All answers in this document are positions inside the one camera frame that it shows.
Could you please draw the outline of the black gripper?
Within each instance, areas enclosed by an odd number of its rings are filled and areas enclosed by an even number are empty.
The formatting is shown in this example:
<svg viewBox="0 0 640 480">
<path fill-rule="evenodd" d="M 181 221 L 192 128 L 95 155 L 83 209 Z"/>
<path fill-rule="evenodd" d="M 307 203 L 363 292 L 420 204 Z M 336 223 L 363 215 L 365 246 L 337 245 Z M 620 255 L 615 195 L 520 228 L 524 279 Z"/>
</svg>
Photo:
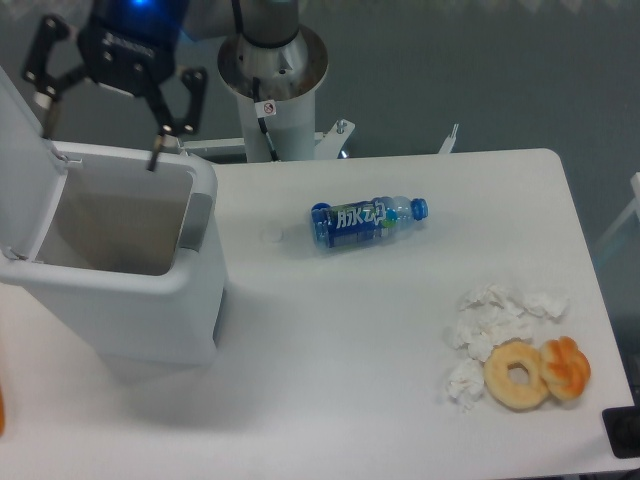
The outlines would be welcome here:
<svg viewBox="0 0 640 480">
<path fill-rule="evenodd" d="M 22 78 L 44 98 L 42 138 L 52 138 L 63 94 L 90 78 L 94 83 L 141 97 L 158 126 L 147 170 L 154 172 L 165 140 L 199 131 L 208 74 L 204 68 L 183 68 L 179 78 L 189 93 L 186 114 L 176 118 L 159 87 L 171 75 L 175 50 L 186 16 L 187 1 L 94 1 L 77 46 L 83 61 L 58 77 L 48 62 L 57 43 L 76 37 L 60 16 L 44 15 L 29 47 Z"/>
</svg>

